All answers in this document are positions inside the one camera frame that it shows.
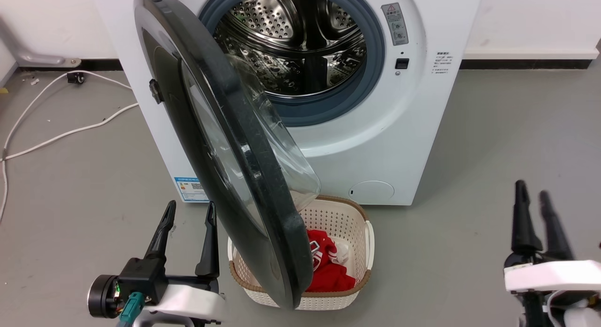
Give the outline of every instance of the open door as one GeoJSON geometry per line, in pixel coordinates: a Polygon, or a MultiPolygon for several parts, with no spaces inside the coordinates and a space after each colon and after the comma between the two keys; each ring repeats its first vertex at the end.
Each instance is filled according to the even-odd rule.
{"type": "Polygon", "coordinates": [[[223,227],[262,288],[296,308],[313,263],[298,210],[320,183],[243,60],[224,55],[178,0],[136,0],[135,19],[163,103],[223,227]]]}

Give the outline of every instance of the white power cable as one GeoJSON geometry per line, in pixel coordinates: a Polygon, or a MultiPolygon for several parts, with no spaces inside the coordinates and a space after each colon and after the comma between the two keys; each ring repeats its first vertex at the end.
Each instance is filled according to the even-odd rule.
{"type": "Polygon", "coordinates": [[[554,291],[553,293],[551,293],[551,295],[549,295],[549,299],[547,299],[547,315],[549,316],[549,320],[551,320],[553,327],[562,327],[562,325],[551,313],[551,303],[553,299],[555,299],[555,297],[557,297],[560,294],[563,294],[564,292],[565,291],[554,291]]]}
{"type": "MultiPolygon", "coordinates": [[[[41,90],[41,92],[39,92],[38,96],[36,96],[36,98],[34,98],[34,100],[32,100],[32,101],[31,101],[31,103],[30,103],[30,104],[29,104],[29,105],[26,107],[25,111],[23,111],[23,113],[21,114],[21,117],[19,117],[19,119],[17,120],[17,122],[15,123],[15,125],[13,126],[13,128],[11,129],[11,131],[8,133],[8,137],[6,138],[6,142],[4,143],[4,148],[3,148],[3,150],[2,150],[2,152],[3,152],[4,154],[6,154],[6,152],[7,152],[7,149],[8,149],[8,143],[10,143],[10,139],[11,139],[11,137],[13,136],[13,132],[15,132],[15,129],[16,129],[18,126],[19,126],[19,124],[21,123],[21,120],[23,119],[23,117],[25,116],[25,114],[27,113],[27,111],[29,111],[30,107],[31,107],[32,105],[34,105],[34,103],[36,103],[36,100],[37,100],[37,99],[38,99],[38,98],[39,98],[39,97],[40,97],[40,96],[41,96],[41,95],[42,95],[42,94],[43,94],[43,93],[44,93],[44,92],[45,92],[45,91],[46,91],[46,90],[47,90],[47,89],[48,89],[48,88],[49,88],[49,87],[52,85],[52,84],[54,84],[56,81],[58,81],[59,79],[62,79],[63,77],[65,77],[67,74],[70,74],[70,73],[86,73],[86,74],[89,74],[89,75],[93,75],[93,76],[96,76],[96,77],[100,77],[101,79],[106,79],[107,81],[110,81],[110,82],[116,83],[116,84],[118,84],[118,85],[120,85],[120,86],[122,86],[122,87],[125,87],[125,88],[128,88],[129,90],[131,90],[131,87],[129,87],[128,85],[125,85],[125,84],[123,84],[123,83],[121,83],[121,82],[115,81],[114,79],[110,79],[110,78],[108,78],[108,77],[104,77],[104,76],[102,76],[102,75],[98,75],[97,73],[93,73],[93,72],[87,72],[87,71],[84,71],[84,70],[73,70],[73,71],[71,71],[71,72],[67,72],[67,73],[64,73],[64,74],[62,74],[62,75],[58,76],[56,79],[54,79],[53,81],[51,81],[51,82],[50,82],[50,84],[48,84],[47,86],[45,86],[45,88],[43,88],[43,89],[41,90]]],[[[134,103],[134,104],[132,104],[132,105],[126,106],[126,107],[124,107],[123,109],[121,109],[120,111],[117,111],[116,113],[114,113],[114,115],[112,115],[111,117],[109,117],[109,118],[105,119],[104,121],[102,121],[102,122],[99,122],[99,123],[97,123],[97,124],[93,124],[93,125],[85,126],[85,127],[83,127],[83,128],[79,128],[79,129],[71,130],[71,131],[69,131],[69,132],[63,133],[62,135],[58,135],[58,136],[56,136],[56,137],[54,137],[54,138],[52,138],[52,139],[49,139],[49,140],[47,140],[47,141],[45,141],[45,142],[43,142],[43,143],[40,143],[40,144],[38,144],[38,145],[36,145],[36,146],[34,146],[34,147],[30,148],[30,149],[24,150],[24,151],[22,151],[22,152],[19,152],[19,153],[12,154],[12,155],[10,155],[10,156],[6,156],[6,157],[5,157],[3,160],[2,160],[2,159],[0,159],[0,160],[2,160],[2,175],[4,176],[4,197],[2,198],[2,207],[0,207],[0,222],[2,222],[2,216],[3,216],[3,214],[4,214],[4,208],[6,207],[6,200],[7,200],[7,198],[8,198],[8,178],[7,178],[7,175],[6,175],[6,161],[7,161],[7,160],[10,160],[10,159],[12,159],[12,158],[15,158],[15,157],[22,156],[23,154],[26,154],[26,153],[28,153],[28,152],[32,152],[33,150],[39,149],[40,147],[43,147],[44,145],[48,145],[48,144],[50,144],[50,143],[52,143],[52,142],[54,142],[54,141],[58,141],[58,139],[61,139],[62,137],[69,136],[69,135],[71,135],[71,134],[73,134],[73,133],[80,132],[80,131],[83,131],[83,130],[92,129],[92,128],[98,128],[99,126],[102,126],[102,125],[104,125],[104,124],[107,124],[107,123],[108,123],[108,122],[110,122],[110,121],[111,121],[113,118],[117,117],[118,115],[120,115],[120,114],[121,114],[121,113],[123,113],[124,111],[127,111],[127,110],[129,110],[129,109],[131,109],[131,108],[133,108],[133,107],[135,107],[135,106],[138,106],[138,104],[137,104],[137,103],[134,103]]]]}

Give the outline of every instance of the grey floor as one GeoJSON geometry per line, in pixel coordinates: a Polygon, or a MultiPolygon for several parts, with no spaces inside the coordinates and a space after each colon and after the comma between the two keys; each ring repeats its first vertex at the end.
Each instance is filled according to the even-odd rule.
{"type": "MultiPolygon", "coordinates": [[[[105,73],[126,81],[119,72],[105,73]]],[[[0,139],[56,73],[15,75],[0,95],[0,139]]],[[[9,152],[100,122],[134,103],[131,92],[90,77],[49,89],[9,152]]],[[[225,326],[513,325],[505,293],[513,183],[550,190],[577,256],[601,259],[601,63],[584,71],[462,71],[449,99],[414,205],[369,207],[373,275],[351,307],[285,312],[246,297],[219,237],[225,326]]],[[[113,326],[90,318],[85,296],[99,274],[142,256],[170,199],[178,199],[139,109],[9,160],[0,224],[0,324],[113,326]]],[[[192,274],[204,236],[203,205],[178,203],[170,274],[192,274]]],[[[535,225],[541,229],[532,206],[535,225]]]]}

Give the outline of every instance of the white plastic basket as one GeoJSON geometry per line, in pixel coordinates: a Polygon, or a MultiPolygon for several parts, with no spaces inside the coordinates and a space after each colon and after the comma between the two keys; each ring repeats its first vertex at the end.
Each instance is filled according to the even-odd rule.
{"type": "MultiPolygon", "coordinates": [[[[348,199],[320,195],[300,215],[307,229],[326,231],[336,242],[348,245],[347,274],[354,277],[354,288],[341,292],[305,292],[298,310],[340,310],[350,305],[365,286],[374,261],[374,231],[360,205],[348,199]]],[[[277,307],[248,269],[228,238],[230,272],[247,295],[262,305],[277,307]]]]}

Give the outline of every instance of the label sticker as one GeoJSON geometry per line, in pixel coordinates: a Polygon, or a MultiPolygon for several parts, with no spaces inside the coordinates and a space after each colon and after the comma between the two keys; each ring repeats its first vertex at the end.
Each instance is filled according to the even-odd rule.
{"type": "Polygon", "coordinates": [[[403,19],[399,3],[385,4],[382,6],[382,11],[384,12],[384,16],[386,16],[390,35],[393,37],[393,45],[398,46],[409,43],[405,20],[403,19]]]}
{"type": "Polygon", "coordinates": [[[449,73],[451,64],[453,64],[453,55],[448,51],[438,51],[436,52],[436,58],[434,58],[434,65],[430,73],[449,73]]]}
{"type": "Polygon", "coordinates": [[[175,180],[184,201],[208,203],[208,197],[204,193],[198,178],[175,177],[175,180]]]}

